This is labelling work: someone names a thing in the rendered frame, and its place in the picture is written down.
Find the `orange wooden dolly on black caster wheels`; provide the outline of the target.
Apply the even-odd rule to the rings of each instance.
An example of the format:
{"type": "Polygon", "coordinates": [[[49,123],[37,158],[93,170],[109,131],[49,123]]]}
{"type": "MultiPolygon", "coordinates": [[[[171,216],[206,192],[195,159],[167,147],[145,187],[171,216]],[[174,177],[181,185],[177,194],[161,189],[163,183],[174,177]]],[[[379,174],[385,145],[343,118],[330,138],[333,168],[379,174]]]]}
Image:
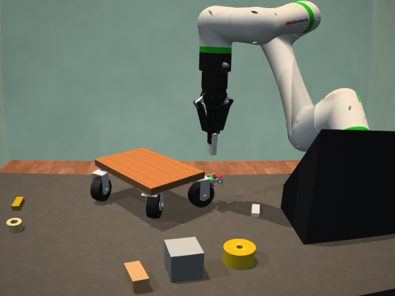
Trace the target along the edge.
{"type": "Polygon", "coordinates": [[[109,173],[136,187],[146,196],[146,214],[160,218],[164,207],[164,192],[193,183],[188,191],[189,201],[197,207],[206,207],[214,198],[214,183],[223,185],[221,175],[205,175],[205,171],[168,158],[151,150],[140,148],[95,160],[99,169],[92,172],[90,193],[97,201],[106,201],[112,185],[109,173]]]}

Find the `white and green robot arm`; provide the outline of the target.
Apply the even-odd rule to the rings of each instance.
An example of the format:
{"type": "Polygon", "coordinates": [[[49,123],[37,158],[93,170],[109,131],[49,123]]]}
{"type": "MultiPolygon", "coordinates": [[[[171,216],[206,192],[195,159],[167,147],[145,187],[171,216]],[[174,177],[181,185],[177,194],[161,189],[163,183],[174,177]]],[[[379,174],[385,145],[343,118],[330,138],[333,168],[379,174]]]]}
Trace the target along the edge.
{"type": "Polygon", "coordinates": [[[230,72],[232,42],[261,46],[280,92],[288,139],[303,152],[321,129],[369,130],[355,91],[337,89],[315,106],[309,97],[293,43],[316,29],[320,21],[318,7],[309,1],[278,8],[211,6],[197,20],[200,71],[230,72]]]}

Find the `roll of masking tape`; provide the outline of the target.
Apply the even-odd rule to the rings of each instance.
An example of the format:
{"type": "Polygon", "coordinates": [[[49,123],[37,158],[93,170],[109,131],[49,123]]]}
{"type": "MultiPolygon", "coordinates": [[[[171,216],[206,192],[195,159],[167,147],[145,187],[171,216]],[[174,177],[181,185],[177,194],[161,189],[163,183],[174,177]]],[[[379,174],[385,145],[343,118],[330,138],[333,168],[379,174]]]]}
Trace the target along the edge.
{"type": "Polygon", "coordinates": [[[7,228],[9,232],[16,233],[23,229],[22,220],[20,218],[11,218],[7,221],[7,228]]]}

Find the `yellow rectangular block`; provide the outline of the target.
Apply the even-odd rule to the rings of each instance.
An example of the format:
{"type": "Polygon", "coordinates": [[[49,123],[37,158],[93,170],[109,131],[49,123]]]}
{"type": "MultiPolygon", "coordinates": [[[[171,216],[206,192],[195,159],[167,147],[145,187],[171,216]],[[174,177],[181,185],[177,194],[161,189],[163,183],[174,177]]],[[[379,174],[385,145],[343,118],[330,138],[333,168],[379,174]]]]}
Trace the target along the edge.
{"type": "Polygon", "coordinates": [[[12,204],[13,211],[19,211],[24,203],[24,197],[17,197],[12,204]]]}

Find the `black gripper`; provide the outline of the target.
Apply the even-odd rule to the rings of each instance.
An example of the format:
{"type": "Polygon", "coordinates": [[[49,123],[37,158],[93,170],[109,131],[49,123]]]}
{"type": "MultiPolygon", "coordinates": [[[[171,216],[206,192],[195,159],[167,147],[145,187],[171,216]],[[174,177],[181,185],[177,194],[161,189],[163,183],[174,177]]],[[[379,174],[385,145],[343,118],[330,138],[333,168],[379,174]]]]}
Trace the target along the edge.
{"type": "Polygon", "coordinates": [[[193,103],[197,108],[201,129],[207,132],[207,153],[210,155],[217,154],[217,136],[225,127],[229,109],[233,103],[233,99],[227,96],[227,87],[228,72],[202,71],[201,97],[193,103]]]}

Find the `orange rectangular block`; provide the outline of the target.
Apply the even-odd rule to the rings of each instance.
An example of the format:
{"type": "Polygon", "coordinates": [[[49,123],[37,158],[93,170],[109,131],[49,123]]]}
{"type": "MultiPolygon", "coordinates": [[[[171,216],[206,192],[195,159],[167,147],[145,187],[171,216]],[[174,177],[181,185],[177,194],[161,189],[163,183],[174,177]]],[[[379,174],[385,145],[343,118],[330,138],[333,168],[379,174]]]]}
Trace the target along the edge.
{"type": "Polygon", "coordinates": [[[125,276],[134,294],[150,291],[149,277],[139,261],[124,263],[125,276]]]}

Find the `yellow short cylinder with center hole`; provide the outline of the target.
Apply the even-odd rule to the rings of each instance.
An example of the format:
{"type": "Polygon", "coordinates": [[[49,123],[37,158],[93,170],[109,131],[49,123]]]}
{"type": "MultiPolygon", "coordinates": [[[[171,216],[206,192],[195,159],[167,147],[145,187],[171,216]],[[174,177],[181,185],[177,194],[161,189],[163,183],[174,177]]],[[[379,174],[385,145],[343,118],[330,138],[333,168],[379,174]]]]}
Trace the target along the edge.
{"type": "Polygon", "coordinates": [[[254,264],[256,247],[248,240],[232,239],[223,246],[223,264],[235,270],[248,269],[254,264]]]}

